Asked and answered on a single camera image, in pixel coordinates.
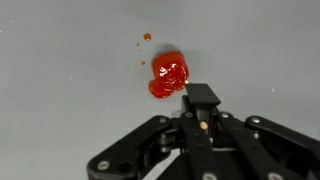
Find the white surface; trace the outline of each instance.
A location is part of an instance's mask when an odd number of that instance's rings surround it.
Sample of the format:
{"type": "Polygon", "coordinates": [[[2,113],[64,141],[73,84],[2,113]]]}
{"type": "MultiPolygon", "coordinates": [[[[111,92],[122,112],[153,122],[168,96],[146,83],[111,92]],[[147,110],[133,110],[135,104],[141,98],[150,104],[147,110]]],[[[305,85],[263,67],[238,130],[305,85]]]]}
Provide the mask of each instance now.
{"type": "Polygon", "coordinates": [[[220,109],[320,139],[319,19],[319,0],[2,0],[0,179],[86,180],[98,152],[179,110],[183,91],[147,88],[171,45],[220,109]]]}

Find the black metal bracket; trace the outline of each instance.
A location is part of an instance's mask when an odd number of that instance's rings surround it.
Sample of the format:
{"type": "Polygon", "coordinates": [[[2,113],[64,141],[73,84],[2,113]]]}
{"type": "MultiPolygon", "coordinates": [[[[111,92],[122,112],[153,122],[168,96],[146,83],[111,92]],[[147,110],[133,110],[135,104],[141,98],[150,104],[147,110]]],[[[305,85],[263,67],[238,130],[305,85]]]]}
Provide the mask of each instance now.
{"type": "Polygon", "coordinates": [[[207,84],[187,84],[180,118],[155,116],[87,165],[89,180],[140,180],[171,150],[159,180],[320,180],[320,142],[259,116],[220,112],[207,84]]]}

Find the red ketchup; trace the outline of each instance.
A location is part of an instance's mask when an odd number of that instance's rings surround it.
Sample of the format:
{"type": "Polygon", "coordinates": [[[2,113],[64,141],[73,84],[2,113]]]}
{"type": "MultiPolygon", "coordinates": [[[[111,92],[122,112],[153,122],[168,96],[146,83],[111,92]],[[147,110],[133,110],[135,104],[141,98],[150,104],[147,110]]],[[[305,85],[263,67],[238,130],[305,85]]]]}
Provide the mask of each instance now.
{"type": "Polygon", "coordinates": [[[166,98],[182,90],[189,77],[184,57],[177,51],[157,56],[152,62],[152,71],[155,79],[150,81],[149,90],[157,98],[166,98]]]}

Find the ketchup splatter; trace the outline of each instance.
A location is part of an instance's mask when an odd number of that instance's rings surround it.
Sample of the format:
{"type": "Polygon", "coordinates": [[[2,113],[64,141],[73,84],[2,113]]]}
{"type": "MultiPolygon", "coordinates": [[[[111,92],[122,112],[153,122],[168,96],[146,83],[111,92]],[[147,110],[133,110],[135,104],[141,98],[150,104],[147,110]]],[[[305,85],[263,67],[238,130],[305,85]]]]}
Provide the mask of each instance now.
{"type": "Polygon", "coordinates": [[[182,90],[189,77],[184,57],[177,51],[157,56],[152,62],[152,71],[155,79],[150,81],[149,90],[157,98],[166,98],[182,90]]]}
{"type": "Polygon", "coordinates": [[[143,35],[143,38],[144,38],[144,40],[146,40],[146,41],[150,41],[150,40],[151,40],[151,34],[150,34],[150,33],[145,33],[145,34],[143,35]]]}

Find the red sauce drop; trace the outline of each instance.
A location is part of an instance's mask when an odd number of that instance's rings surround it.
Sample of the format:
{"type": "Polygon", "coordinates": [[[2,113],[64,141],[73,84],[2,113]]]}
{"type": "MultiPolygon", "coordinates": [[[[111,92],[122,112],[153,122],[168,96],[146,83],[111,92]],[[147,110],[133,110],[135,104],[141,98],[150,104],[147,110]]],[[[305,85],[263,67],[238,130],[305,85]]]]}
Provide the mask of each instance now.
{"type": "Polygon", "coordinates": [[[150,33],[145,33],[144,35],[143,35],[143,38],[144,38],[144,40],[146,40],[146,41],[150,41],[151,40],[151,34],[150,33]]]}
{"type": "Polygon", "coordinates": [[[166,98],[182,90],[189,77],[184,57],[177,51],[157,56],[152,62],[152,71],[155,79],[150,81],[149,90],[157,98],[166,98]]]}

